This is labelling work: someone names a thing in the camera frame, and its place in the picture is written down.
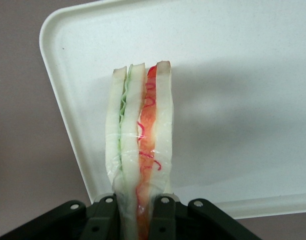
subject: red tomato slice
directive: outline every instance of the red tomato slice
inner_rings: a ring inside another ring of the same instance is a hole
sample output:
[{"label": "red tomato slice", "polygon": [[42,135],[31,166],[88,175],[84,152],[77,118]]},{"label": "red tomato slice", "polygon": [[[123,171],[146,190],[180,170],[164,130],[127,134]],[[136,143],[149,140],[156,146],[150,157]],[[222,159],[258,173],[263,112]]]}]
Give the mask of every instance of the red tomato slice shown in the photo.
[{"label": "red tomato slice", "polygon": [[137,196],[137,225],[139,240],[147,240],[149,232],[149,182],[153,164],[158,165],[158,170],[162,169],[161,164],[154,159],[155,134],[154,124],[156,120],[156,69],[151,67],[147,74],[144,95],[144,105],[140,115],[138,125],[142,133],[138,138],[139,146],[139,166],[140,181],[136,188]]}]

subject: screw head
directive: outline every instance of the screw head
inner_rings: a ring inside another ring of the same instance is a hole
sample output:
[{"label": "screw head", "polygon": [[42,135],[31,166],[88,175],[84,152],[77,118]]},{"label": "screw head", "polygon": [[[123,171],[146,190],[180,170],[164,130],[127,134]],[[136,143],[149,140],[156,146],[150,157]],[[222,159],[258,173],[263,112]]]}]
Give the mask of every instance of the screw head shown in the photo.
[{"label": "screw head", "polygon": [[113,202],[113,199],[111,197],[109,197],[109,198],[105,199],[105,202],[109,204],[109,203]]},{"label": "screw head", "polygon": [[161,199],[161,202],[164,203],[164,204],[169,203],[168,197],[163,197],[163,198]]},{"label": "screw head", "polygon": [[194,205],[197,206],[197,207],[202,207],[203,206],[203,203],[201,201],[194,201]]},{"label": "screw head", "polygon": [[79,207],[78,204],[73,204],[73,205],[71,205],[70,209],[74,210],[74,209],[77,209],[78,207]]}]

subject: white tray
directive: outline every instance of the white tray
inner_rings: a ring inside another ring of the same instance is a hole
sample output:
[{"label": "white tray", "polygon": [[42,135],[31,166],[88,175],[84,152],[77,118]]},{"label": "white tray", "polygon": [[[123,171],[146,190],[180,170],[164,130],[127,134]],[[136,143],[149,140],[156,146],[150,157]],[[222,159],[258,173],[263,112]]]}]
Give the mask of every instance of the white tray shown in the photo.
[{"label": "white tray", "polygon": [[306,1],[98,1],[52,13],[40,49],[91,201],[113,69],[170,60],[181,202],[306,212]]}]

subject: plastic-wrapped sandwich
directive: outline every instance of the plastic-wrapped sandwich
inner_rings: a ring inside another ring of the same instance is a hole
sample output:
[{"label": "plastic-wrapped sandwich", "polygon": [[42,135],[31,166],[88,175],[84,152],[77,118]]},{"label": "plastic-wrapped sandwich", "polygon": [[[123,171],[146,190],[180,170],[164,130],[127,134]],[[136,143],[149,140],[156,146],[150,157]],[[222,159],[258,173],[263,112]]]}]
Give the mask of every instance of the plastic-wrapped sandwich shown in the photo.
[{"label": "plastic-wrapped sandwich", "polygon": [[171,66],[115,69],[106,117],[106,169],[126,240],[148,237],[152,201],[169,193],[173,100]]}]

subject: gray background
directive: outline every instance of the gray background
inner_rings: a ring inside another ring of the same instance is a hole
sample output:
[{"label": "gray background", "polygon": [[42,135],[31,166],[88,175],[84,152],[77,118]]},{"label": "gray background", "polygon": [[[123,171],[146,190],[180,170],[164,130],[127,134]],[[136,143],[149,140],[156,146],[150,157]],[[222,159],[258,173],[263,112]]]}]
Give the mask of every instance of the gray background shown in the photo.
[{"label": "gray background", "polygon": [[[90,204],[38,45],[50,13],[87,2],[0,0],[0,235],[68,200]],[[306,240],[306,213],[239,221],[264,240]]]}]

